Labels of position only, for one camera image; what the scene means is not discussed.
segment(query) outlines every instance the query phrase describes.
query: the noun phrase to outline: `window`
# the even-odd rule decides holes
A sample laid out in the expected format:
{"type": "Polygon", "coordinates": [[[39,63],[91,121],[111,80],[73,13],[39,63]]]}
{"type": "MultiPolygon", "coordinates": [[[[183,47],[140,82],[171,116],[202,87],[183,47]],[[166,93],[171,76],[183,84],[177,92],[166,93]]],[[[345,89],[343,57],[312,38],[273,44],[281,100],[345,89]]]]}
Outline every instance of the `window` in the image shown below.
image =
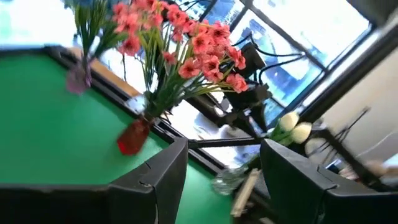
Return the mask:
{"type": "Polygon", "coordinates": [[[176,0],[181,10],[185,11],[192,19],[199,20],[200,16],[205,12],[206,7],[210,4],[209,0],[184,1],[176,0]]]}
{"type": "Polygon", "coordinates": [[[253,4],[324,65],[369,25],[346,0],[254,0],[253,4]]]}
{"type": "MultiPolygon", "coordinates": [[[[239,40],[245,38],[250,32],[252,32],[253,39],[259,46],[259,49],[264,52],[276,55],[299,53],[276,31],[262,22],[252,11],[245,13],[232,32],[232,43],[239,42],[239,40]]],[[[271,57],[260,52],[259,54],[264,59],[266,66],[299,57],[271,57]]],[[[287,106],[320,74],[320,71],[308,58],[304,57],[296,62],[265,70],[259,78],[263,83],[269,85],[274,98],[281,102],[282,105],[287,106]]]]}
{"type": "Polygon", "coordinates": [[[206,15],[209,24],[216,21],[230,25],[242,11],[243,4],[239,0],[218,0],[206,15]]]}
{"type": "MultiPolygon", "coordinates": [[[[346,0],[216,0],[214,4],[203,5],[207,10],[202,17],[210,24],[220,20],[230,25],[232,44],[251,33],[260,51],[278,55],[268,56],[259,51],[266,66],[296,59],[252,76],[268,84],[272,92],[272,98],[264,102],[269,128],[284,113],[305,109],[302,102],[333,76],[331,68],[339,65],[347,52],[352,52],[372,30],[369,21],[346,0]]],[[[216,150],[204,150],[219,161],[228,157],[216,150]]],[[[246,162],[258,150],[232,150],[235,163],[246,162]]]]}

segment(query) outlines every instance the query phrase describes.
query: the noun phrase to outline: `white flower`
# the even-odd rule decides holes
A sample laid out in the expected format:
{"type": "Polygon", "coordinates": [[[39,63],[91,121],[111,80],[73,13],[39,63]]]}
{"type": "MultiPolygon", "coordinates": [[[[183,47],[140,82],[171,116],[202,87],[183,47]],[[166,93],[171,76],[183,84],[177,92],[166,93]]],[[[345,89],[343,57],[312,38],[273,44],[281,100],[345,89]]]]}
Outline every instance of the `white flower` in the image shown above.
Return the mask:
{"type": "Polygon", "coordinates": [[[298,124],[293,130],[291,138],[294,142],[301,144],[309,137],[312,129],[312,124],[308,122],[302,122],[298,124]]]}
{"type": "Polygon", "coordinates": [[[294,129],[298,121],[299,115],[296,112],[292,111],[283,115],[283,117],[280,118],[279,125],[280,128],[284,131],[291,131],[294,129]]]}

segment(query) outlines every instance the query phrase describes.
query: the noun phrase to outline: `flower bouquet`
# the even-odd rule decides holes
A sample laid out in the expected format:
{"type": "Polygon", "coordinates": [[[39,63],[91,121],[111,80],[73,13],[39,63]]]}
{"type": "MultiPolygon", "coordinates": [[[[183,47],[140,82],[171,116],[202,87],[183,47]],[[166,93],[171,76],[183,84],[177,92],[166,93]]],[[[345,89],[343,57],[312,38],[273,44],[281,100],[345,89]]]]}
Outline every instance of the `flower bouquet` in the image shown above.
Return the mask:
{"type": "Polygon", "coordinates": [[[117,34],[129,34],[118,50],[130,56],[140,49],[145,52],[141,64],[147,104],[118,139],[123,154],[139,152],[155,119],[182,100],[247,90],[244,78],[234,71],[245,67],[245,58],[231,46],[229,26],[194,21],[176,4],[156,0],[117,4],[113,20],[118,23],[117,34]]]}
{"type": "Polygon", "coordinates": [[[67,89],[82,94],[91,85],[90,64],[108,49],[115,48],[127,39],[128,34],[115,32],[117,23],[108,16],[107,2],[95,0],[90,4],[75,4],[75,25],[81,37],[83,52],[81,60],[67,74],[67,89]],[[96,36],[99,43],[91,49],[96,36]]]}
{"type": "MultiPolygon", "coordinates": [[[[301,144],[308,139],[312,124],[302,122],[297,124],[299,116],[296,112],[289,112],[279,120],[276,127],[267,134],[269,138],[283,146],[292,143],[301,144]]],[[[260,155],[255,155],[249,162],[236,169],[224,169],[213,180],[213,188],[222,195],[229,195],[244,180],[245,173],[249,169],[261,169],[260,155]]]]}

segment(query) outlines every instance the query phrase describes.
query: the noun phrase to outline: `green felt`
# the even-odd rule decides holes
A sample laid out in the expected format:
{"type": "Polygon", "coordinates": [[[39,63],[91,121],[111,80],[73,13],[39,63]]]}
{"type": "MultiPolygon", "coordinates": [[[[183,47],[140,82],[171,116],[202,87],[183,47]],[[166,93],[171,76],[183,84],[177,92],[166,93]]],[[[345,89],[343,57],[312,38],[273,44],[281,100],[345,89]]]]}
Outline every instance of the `green felt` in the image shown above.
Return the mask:
{"type": "MultiPolygon", "coordinates": [[[[116,138],[132,118],[94,90],[67,92],[66,72],[46,55],[0,58],[0,182],[105,184],[168,146],[151,133],[138,155],[122,156],[116,138]]],[[[177,223],[230,223],[231,199],[212,178],[189,162],[177,223]]]]}

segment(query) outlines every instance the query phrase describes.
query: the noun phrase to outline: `white wall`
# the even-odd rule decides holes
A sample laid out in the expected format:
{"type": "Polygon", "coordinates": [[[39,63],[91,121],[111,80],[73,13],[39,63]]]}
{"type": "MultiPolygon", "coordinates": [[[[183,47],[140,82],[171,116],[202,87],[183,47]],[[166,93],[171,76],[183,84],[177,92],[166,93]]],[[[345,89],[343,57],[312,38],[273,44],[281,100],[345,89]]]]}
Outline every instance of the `white wall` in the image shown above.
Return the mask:
{"type": "MultiPolygon", "coordinates": [[[[398,130],[398,49],[374,68],[324,115],[325,122],[336,132],[352,122],[366,107],[371,110],[360,119],[346,138],[355,154],[377,144],[393,130],[398,130]]],[[[398,152],[380,149],[376,155],[386,160],[398,152]]]]}
{"type": "MultiPolygon", "coordinates": [[[[398,9],[392,14],[387,25],[375,31],[362,46],[343,62],[329,80],[322,83],[303,104],[309,105],[351,63],[365,53],[366,49],[397,25],[398,9]]],[[[389,56],[333,105],[323,115],[323,119],[337,133],[346,125],[351,124],[365,107],[370,107],[371,110],[355,124],[344,142],[355,155],[367,151],[392,131],[398,131],[398,49],[391,52],[389,56]]],[[[310,141],[306,145],[307,152],[318,148],[322,143],[323,141],[317,141],[316,139],[310,141]]],[[[328,150],[325,150],[321,154],[312,156],[311,159],[314,162],[321,163],[327,153],[328,150]]],[[[385,161],[396,153],[398,153],[398,139],[396,147],[377,149],[377,152],[366,152],[361,157],[385,161]]]]}

